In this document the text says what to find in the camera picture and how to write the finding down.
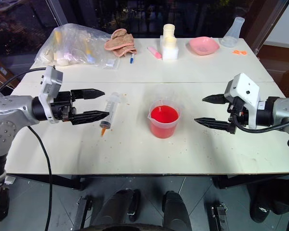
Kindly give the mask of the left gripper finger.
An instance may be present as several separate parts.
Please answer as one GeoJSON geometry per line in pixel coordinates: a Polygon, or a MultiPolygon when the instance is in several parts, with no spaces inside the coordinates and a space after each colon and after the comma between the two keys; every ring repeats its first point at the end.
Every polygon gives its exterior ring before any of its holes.
{"type": "Polygon", "coordinates": [[[72,101],[75,101],[78,99],[84,99],[84,100],[96,99],[105,94],[103,91],[96,90],[96,89],[71,90],[70,93],[71,93],[72,101]]]}
{"type": "Polygon", "coordinates": [[[109,115],[109,112],[104,111],[86,111],[82,114],[75,114],[70,116],[70,122],[72,125],[80,125],[80,124],[87,124],[92,123],[95,121],[102,120],[109,115]]]}

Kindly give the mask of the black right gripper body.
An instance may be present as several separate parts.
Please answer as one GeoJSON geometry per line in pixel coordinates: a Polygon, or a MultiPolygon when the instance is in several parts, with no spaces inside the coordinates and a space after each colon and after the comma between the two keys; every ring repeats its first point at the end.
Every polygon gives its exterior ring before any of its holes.
{"type": "Polygon", "coordinates": [[[249,123],[249,113],[244,106],[245,102],[238,96],[233,98],[233,101],[229,103],[227,112],[230,114],[228,122],[234,124],[233,115],[236,115],[238,123],[245,127],[249,123]]]}

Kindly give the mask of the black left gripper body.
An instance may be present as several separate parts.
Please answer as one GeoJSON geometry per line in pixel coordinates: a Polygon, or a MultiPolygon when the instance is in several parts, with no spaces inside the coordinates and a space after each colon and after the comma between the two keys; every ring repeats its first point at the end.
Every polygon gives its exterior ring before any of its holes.
{"type": "Polygon", "coordinates": [[[73,102],[76,100],[75,91],[61,91],[53,99],[51,110],[53,116],[57,120],[63,122],[73,122],[76,109],[73,107],[73,102]]]}

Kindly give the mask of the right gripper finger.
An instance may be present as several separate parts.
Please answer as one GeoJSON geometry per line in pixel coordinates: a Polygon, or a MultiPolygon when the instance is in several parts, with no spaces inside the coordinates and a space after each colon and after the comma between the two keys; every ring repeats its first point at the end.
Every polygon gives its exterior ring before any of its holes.
{"type": "Polygon", "coordinates": [[[225,98],[224,94],[210,95],[202,99],[203,102],[212,104],[226,104],[229,101],[225,98]]]}
{"type": "Polygon", "coordinates": [[[194,118],[194,121],[211,129],[223,130],[231,134],[235,134],[236,132],[235,124],[226,121],[219,121],[215,118],[201,117],[194,118]]]}

